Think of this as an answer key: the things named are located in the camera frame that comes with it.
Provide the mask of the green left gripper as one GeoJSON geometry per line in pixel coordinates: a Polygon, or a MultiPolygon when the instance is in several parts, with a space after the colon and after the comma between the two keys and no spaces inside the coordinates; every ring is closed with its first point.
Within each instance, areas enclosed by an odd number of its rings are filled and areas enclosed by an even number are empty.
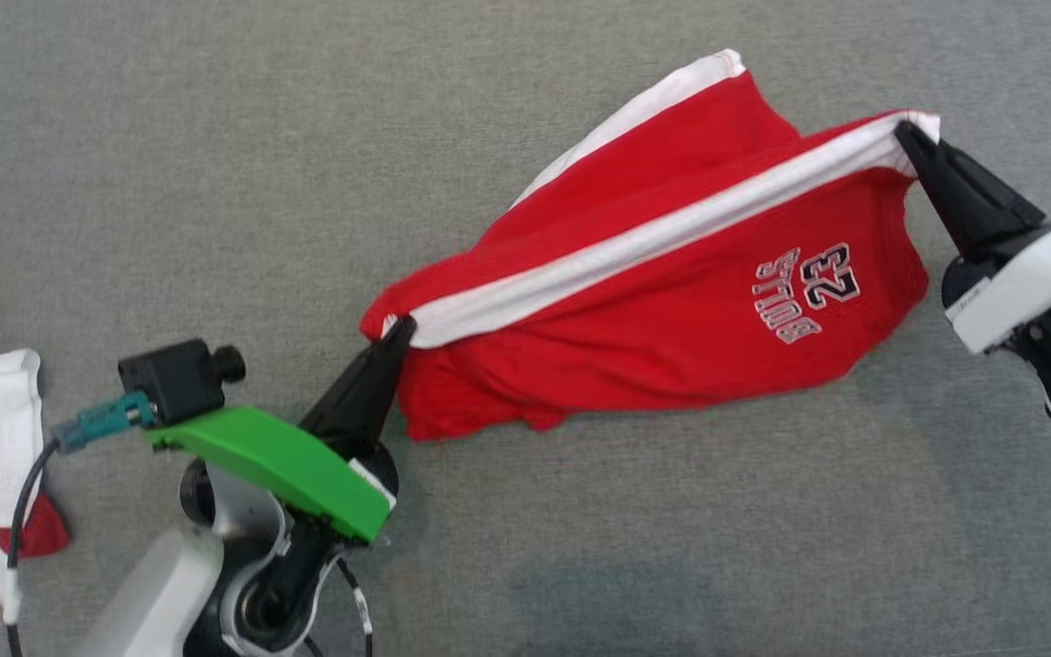
{"type": "Polygon", "coordinates": [[[376,452],[416,328],[414,317],[397,316],[342,371],[300,420],[300,429],[259,409],[234,406],[151,429],[147,442],[193,454],[255,484],[281,502],[329,520],[343,536],[374,541],[395,508],[395,495],[333,450],[376,452]]]}

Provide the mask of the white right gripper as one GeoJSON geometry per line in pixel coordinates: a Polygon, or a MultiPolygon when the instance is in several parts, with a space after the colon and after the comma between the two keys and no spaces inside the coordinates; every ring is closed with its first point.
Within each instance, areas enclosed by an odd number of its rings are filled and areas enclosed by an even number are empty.
{"type": "MultiPolygon", "coordinates": [[[[1046,219],[972,155],[945,139],[935,141],[913,121],[898,124],[894,137],[961,255],[978,258],[998,241],[1037,229],[1046,219]]],[[[1051,229],[996,274],[980,278],[948,305],[945,316],[969,352],[980,353],[1050,308],[1051,229]]]]}

